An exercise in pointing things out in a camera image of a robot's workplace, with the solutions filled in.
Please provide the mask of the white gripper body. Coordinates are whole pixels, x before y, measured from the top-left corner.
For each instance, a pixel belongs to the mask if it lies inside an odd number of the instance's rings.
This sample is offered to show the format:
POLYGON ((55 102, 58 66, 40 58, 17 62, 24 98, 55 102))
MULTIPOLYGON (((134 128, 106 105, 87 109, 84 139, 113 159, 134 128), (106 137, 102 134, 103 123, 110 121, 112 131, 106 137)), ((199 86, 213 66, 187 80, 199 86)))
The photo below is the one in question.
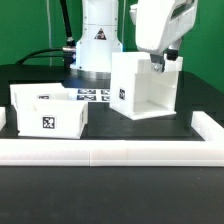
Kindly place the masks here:
POLYGON ((198 0, 138 0, 130 6, 139 51, 159 55, 189 32, 198 0))

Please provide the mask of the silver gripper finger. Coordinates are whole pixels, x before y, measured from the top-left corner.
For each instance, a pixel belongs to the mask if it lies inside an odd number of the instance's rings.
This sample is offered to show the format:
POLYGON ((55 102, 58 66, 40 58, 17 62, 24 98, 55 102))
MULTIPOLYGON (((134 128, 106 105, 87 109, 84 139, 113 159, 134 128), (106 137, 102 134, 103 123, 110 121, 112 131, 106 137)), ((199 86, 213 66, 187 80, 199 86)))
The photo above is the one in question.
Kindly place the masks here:
POLYGON ((151 54, 151 63, 155 72, 162 73, 165 69, 164 55, 151 54))
POLYGON ((175 61, 178 58, 179 49, 181 46, 182 40, 178 39, 174 43, 172 43, 167 49, 167 59, 171 61, 175 61))

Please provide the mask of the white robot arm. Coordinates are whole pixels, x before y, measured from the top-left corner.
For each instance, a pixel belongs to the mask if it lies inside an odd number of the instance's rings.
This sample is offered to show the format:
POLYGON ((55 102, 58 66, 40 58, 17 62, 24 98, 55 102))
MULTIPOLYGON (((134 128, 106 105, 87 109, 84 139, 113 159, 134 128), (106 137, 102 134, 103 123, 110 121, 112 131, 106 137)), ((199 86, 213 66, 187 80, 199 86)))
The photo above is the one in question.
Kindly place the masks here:
MULTIPOLYGON (((168 60, 177 59, 182 37, 195 24, 197 6, 198 0, 138 0, 130 6, 136 46, 150 55, 155 72, 162 73, 168 60)), ((73 74, 110 77, 112 54, 123 50, 118 7, 118 0, 82 0, 82 36, 70 65, 73 74)))

